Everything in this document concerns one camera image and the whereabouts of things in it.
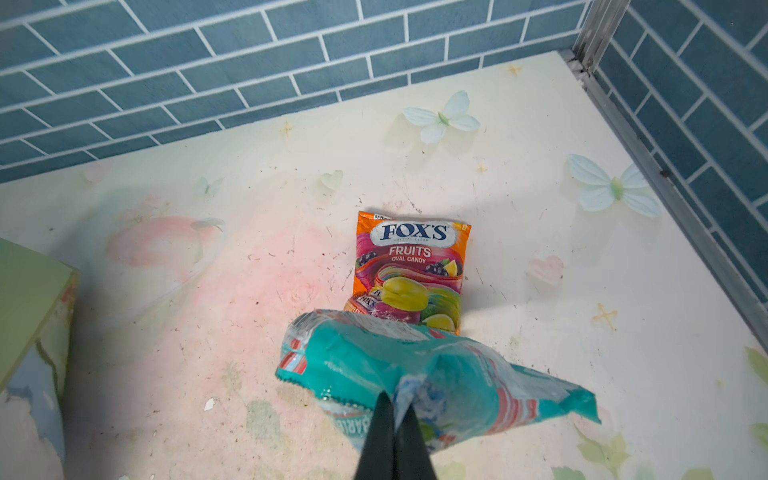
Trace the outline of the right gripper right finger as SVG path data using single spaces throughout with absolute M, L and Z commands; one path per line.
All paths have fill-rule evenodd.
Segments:
M 393 475 L 396 480 L 437 479 L 412 406 L 408 408 L 394 438 Z

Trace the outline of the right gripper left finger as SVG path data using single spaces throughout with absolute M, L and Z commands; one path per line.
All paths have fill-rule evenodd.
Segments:
M 354 480 L 395 478 L 394 409 L 386 392 L 379 394 Z

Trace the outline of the teal candy bag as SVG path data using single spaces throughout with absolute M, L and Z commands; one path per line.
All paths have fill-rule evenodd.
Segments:
M 599 420 L 592 392 L 512 364 L 480 342 L 348 311 L 314 310 L 295 319 L 276 376 L 311 392 L 356 449 L 382 393 L 397 424 L 414 409 L 431 453 L 570 413 Z

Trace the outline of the orange Fox's fruits candy bag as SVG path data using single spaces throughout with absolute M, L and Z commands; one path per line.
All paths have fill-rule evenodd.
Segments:
M 360 212 L 353 313 L 459 334 L 471 226 Z

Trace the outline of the pastel printed paper bag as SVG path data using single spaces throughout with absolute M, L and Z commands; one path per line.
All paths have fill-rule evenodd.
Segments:
M 1 477 L 62 479 L 62 407 L 79 274 L 1 241 Z

